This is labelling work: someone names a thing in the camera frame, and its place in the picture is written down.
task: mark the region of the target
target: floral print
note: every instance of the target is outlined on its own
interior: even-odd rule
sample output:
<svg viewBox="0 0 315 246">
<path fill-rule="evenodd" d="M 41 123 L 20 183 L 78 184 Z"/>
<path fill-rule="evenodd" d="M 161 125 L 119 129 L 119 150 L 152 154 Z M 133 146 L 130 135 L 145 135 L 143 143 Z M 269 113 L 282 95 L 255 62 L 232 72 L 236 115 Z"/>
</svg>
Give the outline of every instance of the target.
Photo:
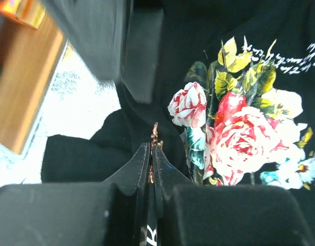
<svg viewBox="0 0 315 246">
<path fill-rule="evenodd" d="M 197 83 L 188 83 L 184 90 L 178 91 L 168 110 L 177 126 L 201 127 L 206 121 L 206 96 L 204 89 Z"/>
<path fill-rule="evenodd" d="M 306 158 L 304 151 L 313 132 L 307 124 L 296 123 L 303 112 L 300 95 L 274 88 L 270 49 L 254 64 L 250 52 L 237 54 L 231 38 L 222 43 L 209 69 L 201 62 L 190 68 L 187 85 L 170 102 L 173 123 L 186 127 L 195 183 L 233 186 L 246 173 L 255 179 L 254 173 L 260 172 L 264 185 L 315 186 L 315 152 Z M 269 163 L 275 163 L 273 171 L 260 171 Z"/>
</svg>

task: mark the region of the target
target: black velvet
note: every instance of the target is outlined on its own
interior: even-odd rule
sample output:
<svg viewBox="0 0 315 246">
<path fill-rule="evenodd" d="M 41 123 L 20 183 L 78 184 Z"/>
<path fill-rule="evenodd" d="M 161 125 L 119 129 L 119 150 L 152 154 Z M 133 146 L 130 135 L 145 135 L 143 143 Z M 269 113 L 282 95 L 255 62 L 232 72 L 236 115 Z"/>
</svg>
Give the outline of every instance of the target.
<svg viewBox="0 0 315 246">
<path fill-rule="evenodd" d="M 183 79 L 190 66 L 197 60 L 208 66 L 217 59 L 221 40 L 226 42 L 233 36 L 238 50 L 244 36 L 253 47 L 264 51 L 277 39 L 272 52 L 293 58 L 306 57 L 306 48 L 315 43 L 315 0 L 163 2 L 166 16 L 152 103 L 137 103 L 126 87 L 118 84 L 121 110 L 111 114 L 91 140 L 62 136 L 48 139 L 43 181 L 103 181 L 126 163 L 141 143 L 151 141 L 155 122 L 159 122 L 159 139 L 164 140 L 166 157 L 187 174 L 179 136 L 183 129 L 171 122 L 167 106 L 184 87 Z M 315 67 L 295 75 L 277 71 L 275 88 L 294 91 L 302 97 L 304 111 L 295 120 L 312 127 L 313 138 L 306 151 L 315 151 Z M 315 189 L 290 192 L 315 237 Z"/>
<path fill-rule="evenodd" d="M 278 187 L 180 185 L 164 211 L 164 246 L 315 245 L 297 202 Z"/>
</svg>

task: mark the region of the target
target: black foam pad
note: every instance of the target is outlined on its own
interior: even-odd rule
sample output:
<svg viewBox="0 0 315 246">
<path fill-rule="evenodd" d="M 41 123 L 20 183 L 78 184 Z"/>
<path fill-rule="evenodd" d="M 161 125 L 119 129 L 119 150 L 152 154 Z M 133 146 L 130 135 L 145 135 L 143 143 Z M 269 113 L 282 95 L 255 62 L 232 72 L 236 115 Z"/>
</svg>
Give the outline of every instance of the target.
<svg viewBox="0 0 315 246">
<path fill-rule="evenodd" d="M 163 17 L 161 8 L 135 8 L 130 21 L 122 81 L 140 103 L 152 100 Z"/>
<path fill-rule="evenodd" d="M 162 245 L 315 245 L 282 188 L 179 185 L 164 206 Z"/>
<path fill-rule="evenodd" d="M 162 8 L 163 0 L 134 0 L 134 7 L 154 7 Z"/>
<path fill-rule="evenodd" d="M 174 187 L 179 184 L 193 183 L 168 161 L 159 146 L 153 148 L 153 169 L 156 209 L 158 217 L 161 218 L 163 217 L 163 203 L 172 196 Z"/>
<path fill-rule="evenodd" d="M 4 186 L 0 245 L 108 245 L 116 193 L 100 183 Z"/>
<path fill-rule="evenodd" d="M 133 0 L 42 3 L 99 80 L 120 80 Z"/>
</svg>

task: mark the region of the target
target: white flower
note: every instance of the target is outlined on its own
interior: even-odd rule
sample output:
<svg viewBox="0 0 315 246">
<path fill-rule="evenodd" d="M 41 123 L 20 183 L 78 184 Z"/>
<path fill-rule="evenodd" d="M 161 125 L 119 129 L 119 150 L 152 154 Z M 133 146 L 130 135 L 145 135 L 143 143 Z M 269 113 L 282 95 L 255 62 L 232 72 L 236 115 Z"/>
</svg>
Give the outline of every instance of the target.
<svg viewBox="0 0 315 246">
<path fill-rule="evenodd" d="M 197 82 L 188 83 L 172 98 L 167 109 L 177 126 L 202 127 L 206 122 L 206 96 Z"/>
<path fill-rule="evenodd" d="M 315 180 L 315 157 L 299 163 L 299 174 L 304 183 L 312 183 Z"/>
<path fill-rule="evenodd" d="M 284 119 L 275 128 L 281 140 L 285 145 L 298 142 L 301 137 L 301 131 L 307 127 L 307 124 L 296 125 L 291 119 Z"/>
<path fill-rule="evenodd" d="M 270 162 L 278 163 L 279 169 L 287 169 L 289 164 L 292 163 L 294 172 L 298 171 L 300 161 L 305 159 L 304 150 L 298 148 L 295 144 L 290 144 L 288 149 L 278 150 L 273 153 Z"/>
<path fill-rule="evenodd" d="M 276 105 L 277 119 L 294 119 L 303 112 L 302 98 L 295 92 L 272 88 L 261 97 Z"/>
<path fill-rule="evenodd" d="M 268 183 L 269 186 L 278 186 L 286 190 L 297 189 L 303 187 L 303 182 L 298 173 L 283 174 L 276 171 L 279 178 Z"/>
</svg>

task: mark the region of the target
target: green leaf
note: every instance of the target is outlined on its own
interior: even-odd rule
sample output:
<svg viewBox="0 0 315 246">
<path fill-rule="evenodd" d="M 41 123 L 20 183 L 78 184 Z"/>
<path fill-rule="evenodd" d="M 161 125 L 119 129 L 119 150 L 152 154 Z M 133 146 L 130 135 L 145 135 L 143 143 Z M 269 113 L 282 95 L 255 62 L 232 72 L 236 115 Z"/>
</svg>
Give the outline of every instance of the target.
<svg viewBox="0 0 315 246">
<path fill-rule="evenodd" d="M 253 100 L 252 105 L 263 112 L 265 117 L 273 118 L 275 114 L 276 106 L 268 99 L 257 97 Z"/>
<path fill-rule="evenodd" d="M 243 77 L 243 88 L 244 93 L 247 93 L 251 87 L 257 82 L 258 78 L 261 76 L 262 64 L 255 64 L 249 68 Z"/>
<path fill-rule="evenodd" d="M 276 68 L 274 65 L 266 65 L 262 68 L 261 75 L 258 78 L 257 95 L 267 93 L 274 87 L 276 80 Z"/>
<path fill-rule="evenodd" d="M 227 75 L 227 81 L 228 81 L 227 90 L 232 91 L 237 86 L 238 82 L 231 74 Z"/>
<path fill-rule="evenodd" d="M 205 149 L 205 134 L 200 128 L 187 127 L 187 141 L 189 148 L 194 151 Z"/>
<path fill-rule="evenodd" d="M 213 70 L 214 70 L 214 66 L 211 63 L 208 71 L 207 71 L 207 81 L 206 81 L 206 88 L 209 89 L 209 87 L 211 86 L 211 81 L 212 81 L 212 74 L 213 74 Z"/>
<path fill-rule="evenodd" d="M 305 188 L 305 189 L 307 189 L 307 190 L 309 190 L 309 191 L 311 190 L 311 188 L 310 188 L 310 186 L 309 186 L 309 184 L 308 184 L 308 183 L 304 183 L 304 185 L 303 185 L 303 186 L 304 186 L 304 188 Z"/>
<path fill-rule="evenodd" d="M 207 116 L 208 116 L 208 118 L 210 118 L 210 119 L 212 119 L 212 120 L 215 119 L 215 114 L 214 114 L 214 115 L 208 114 Z"/>
<path fill-rule="evenodd" d="M 207 68 L 201 61 L 195 62 L 187 72 L 185 82 L 198 82 L 202 87 L 205 88 L 207 81 Z"/>
</svg>

